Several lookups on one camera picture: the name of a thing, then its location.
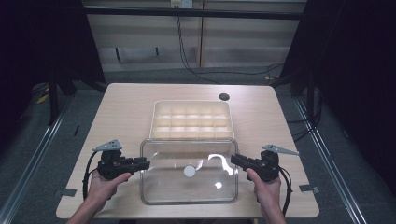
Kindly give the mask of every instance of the gray floor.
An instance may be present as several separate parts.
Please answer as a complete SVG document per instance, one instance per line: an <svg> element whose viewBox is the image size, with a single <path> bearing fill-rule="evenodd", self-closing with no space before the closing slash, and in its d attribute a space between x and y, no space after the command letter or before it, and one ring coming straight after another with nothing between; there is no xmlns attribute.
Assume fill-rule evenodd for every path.
<svg viewBox="0 0 396 224"><path fill-rule="evenodd" d="M195 67L255 67L282 63L289 48L220 48L203 49L205 56L200 60L197 48L184 48L185 57L191 68ZM156 69L184 68L181 62L180 48L144 48L98 50L104 72L145 71Z"/></svg>
<svg viewBox="0 0 396 224"><path fill-rule="evenodd" d="M126 60L128 53L134 55L128 49L123 49L121 52L123 52L122 60ZM176 62L177 58L179 58L176 52L170 53L169 55L172 58L167 60ZM267 85L276 80L281 66L272 70L269 75L268 73L259 75L247 74L265 72L267 69L265 65L282 62L277 60L270 62L271 60L268 60L263 62L263 66L258 66L256 63L251 64L254 61L254 58L252 58L251 61L246 60L248 63L239 63L233 67L220 67L220 64L215 63L207 68L195 68L192 65L191 67L194 67L194 71L217 72L197 76L197 74L192 74L185 68L180 68L182 63L178 63L175 66L169 66L168 64L166 67L160 67L155 63L158 65L156 65L157 67L153 65L152 68L155 69L143 70L138 69L138 67L150 67L151 63L149 63L149 60L155 59L150 58L148 61L141 59L139 63L134 60L128 63L123 61L123 63L117 64L115 54L114 58L116 61L114 59L106 60L106 57L111 58L106 53L101 55L102 63L107 64L107 68L104 68L107 84L111 82L159 82ZM139 51L138 56L131 57L143 57L142 51ZM63 122L49 144L48 151L43 161L39 164L37 173L29 184L29 188L22 198L12 223L65 223L65 220L57 218L55 214L62 197L59 192L66 186L103 97L102 93L90 89L83 83L76 82L76 85L78 92L70 98L70 106L64 114ZM8 197L17 186L20 176L28 166L35 149L48 128L50 105L48 100L40 105L35 103L40 94L38 93L34 96L32 103L21 120L20 131L7 145L7 153L4 153L0 159L1 206L7 202ZM290 96L289 85L276 88L276 95L286 120L301 119L295 99ZM61 103L67 102L67 99L61 95ZM306 130L303 122L290 122L289 126L290 133L295 139L300 136L298 133ZM395 198L390 194L375 171L363 159L353 140L345 138L342 125L333 115L330 108L326 106L325 101L318 130L352 195L356 198L367 223L394 223L394 220L396 220ZM346 209L345 202L340 196L336 185L334 185L310 135L308 134L296 142L296 146L301 153L301 159L311 185L319 189L319 193L315 194L315 196L320 214L313 218L288 218L288 223L353 223ZM93 223L118 222L118 220L96 219ZM161 223L160 220L146 220L145 222L144 220L139 220L139 222ZM220 222L231 223L231 220ZM245 222L234 220L233 223Z"/></svg>

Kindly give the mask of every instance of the black cable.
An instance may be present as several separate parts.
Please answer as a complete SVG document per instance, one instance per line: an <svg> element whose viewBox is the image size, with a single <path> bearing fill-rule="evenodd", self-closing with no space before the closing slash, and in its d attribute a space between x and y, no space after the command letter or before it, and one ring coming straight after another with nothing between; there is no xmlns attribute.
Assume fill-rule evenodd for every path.
<svg viewBox="0 0 396 224"><path fill-rule="evenodd" d="M285 170L284 168L280 167L278 162L274 161L271 157L269 157L267 155L264 155L264 157L276 167L276 169L282 174L283 178L286 181L286 186L287 186L286 199L285 199L285 203L283 204L283 209L282 209L283 216L285 216L286 212L288 211L290 198L291 198L291 193L293 192L293 190L291 189L291 176L290 176L290 174L289 174L289 172L287 170Z"/></svg>
<svg viewBox="0 0 396 224"><path fill-rule="evenodd" d="M286 186L287 186L285 204L283 204L283 209L282 209L283 216L286 216L286 212L288 211L288 207L289 207L289 203L290 203L291 193L293 192L293 190L291 189L291 176L287 170L283 169L280 166L278 166L278 167L280 168L279 172L283 175L283 178L285 179ZM285 172L288 174L290 182L286 178Z"/></svg>
<svg viewBox="0 0 396 224"><path fill-rule="evenodd" d="M280 85L290 82L290 80L297 77L297 75L298 75L298 72L293 72L287 76L282 76L282 77L278 78L277 81L271 83L270 86L275 89L276 87L278 87Z"/></svg>
<svg viewBox="0 0 396 224"><path fill-rule="evenodd" d="M256 75L262 75L267 73L269 75L269 72L278 68L279 66L283 65L283 63L273 63L270 64L269 66L267 66L266 71L263 72L257 72L257 73L241 73L241 72L230 72L230 71L223 71L223 72L197 72L197 71L193 71L189 65L189 62L187 60L187 55L186 52L184 50L184 44L183 44L183 38L182 38L182 34L181 34L181 25L180 25L180 17L177 17L177 31L178 31L178 41L179 41L179 51L180 51L180 57L181 57L181 61L183 62L184 67L190 71L191 73L193 73L196 77L210 81L210 82L214 82L216 84L220 84L215 80L209 79L209 78L205 78L205 77L200 77L198 75L208 75L208 74L235 74L235 75L246 75L246 76L256 76Z"/></svg>
<svg viewBox="0 0 396 224"><path fill-rule="evenodd" d="M310 129L306 130L306 131L301 132L303 135L301 135L301 136L298 137L297 139L294 139L294 140L293 140L294 143L298 142L299 140L301 140L302 138L304 138L308 133L314 131L314 130L318 127L319 122L320 122L320 118L321 118L322 105L323 105L323 95L322 95L322 93L320 92L320 93L319 93L318 105L317 105L317 111L318 111L318 112L317 112L317 114L314 116L314 118L315 118L315 117L318 117L318 120L312 120L312 127L311 127Z"/></svg>
<svg viewBox="0 0 396 224"><path fill-rule="evenodd" d="M88 160L88 164L87 164L87 168L85 169L85 175L84 175L84 179L82 180L82 198L85 200L87 198L88 195L88 180L90 178L90 174L92 173L92 171L90 171L90 166L91 166L91 162L93 157L96 155L97 151L94 151L90 157L90 159Z"/></svg>

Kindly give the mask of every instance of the handheld controller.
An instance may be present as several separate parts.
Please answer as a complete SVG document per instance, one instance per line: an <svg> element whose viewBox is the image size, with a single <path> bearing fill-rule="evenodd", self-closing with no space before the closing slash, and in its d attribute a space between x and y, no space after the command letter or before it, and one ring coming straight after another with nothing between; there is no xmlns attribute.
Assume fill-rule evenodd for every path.
<svg viewBox="0 0 396 224"><path fill-rule="evenodd" d="M101 160L96 168L99 174L108 180L114 179L124 173L147 170L149 161L145 157L126 158L121 156L120 150L103 151Z"/></svg>
<svg viewBox="0 0 396 224"><path fill-rule="evenodd" d="M231 163L240 166L244 171L253 169L265 183L271 183L279 177L279 157L272 151L262 151L261 159L252 159L241 154L231 156Z"/></svg>

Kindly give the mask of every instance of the round black object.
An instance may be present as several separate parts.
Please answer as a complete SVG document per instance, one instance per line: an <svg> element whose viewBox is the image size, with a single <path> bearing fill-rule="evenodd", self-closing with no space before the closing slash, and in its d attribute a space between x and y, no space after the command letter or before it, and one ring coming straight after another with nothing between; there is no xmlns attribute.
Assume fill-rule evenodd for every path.
<svg viewBox="0 0 396 224"><path fill-rule="evenodd" d="M262 181L271 183L279 177L279 156L272 151L262 151L261 156L265 167L265 172L261 176Z"/></svg>
<svg viewBox="0 0 396 224"><path fill-rule="evenodd" d="M222 94L219 95L219 98L222 101L228 101L228 100L230 100L230 95L227 94L227 93L222 93Z"/></svg>

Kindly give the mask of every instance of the finger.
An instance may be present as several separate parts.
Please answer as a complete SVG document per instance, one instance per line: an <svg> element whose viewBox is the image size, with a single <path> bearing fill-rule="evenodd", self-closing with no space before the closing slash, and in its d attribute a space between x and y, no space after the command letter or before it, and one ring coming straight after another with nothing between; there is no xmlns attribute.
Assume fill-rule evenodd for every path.
<svg viewBox="0 0 396 224"><path fill-rule="evenodd" d="M254 184L256 186L259 186L260 184L262 184L262 179L259 177L259 175L253 169L247 168L247 174L248 174L248 177L250 177L250 179L254 182Z"/></svg>
<svg viewBox="0 0 396 224"><path fill-rule="evenodd" d="M111 197L113 197L114 195L116 195L116 193L117 193L117 187L115 187L115 188L113 189L113 192L111 192L111 196L110 196L107 200L110 200Z"/></svg>
<svg viewBox="0 0 396 224"><path fill-rule="evenodd" d="M117 186L129 179L132 175L130 173L124 173L122 175L119 175L117 178L113 179L111 182L114 184L114 186Z"/></svg>
<svg viewBox="0 0 396 224"><path fill-rule="evenodd" d="M254 196L256 196L257 197L257 187L256 186L254 186Z"/></svg>
<svg viewBox="0 0 396 224"><path fill-rule="evenodd" d="M93 170L91 173L92 178L100 177L99 172L97 170Z"/></svg>
<svg viewBox="0 0 396 224"><path fill-rule="evenodd" d="M279 178L279 177L277 177L277 178L274 180L274 182L273 182L273 183L279 183L279 184L281 184L281 182L282 182L282 181L280 181L280 178Z"/></svg>

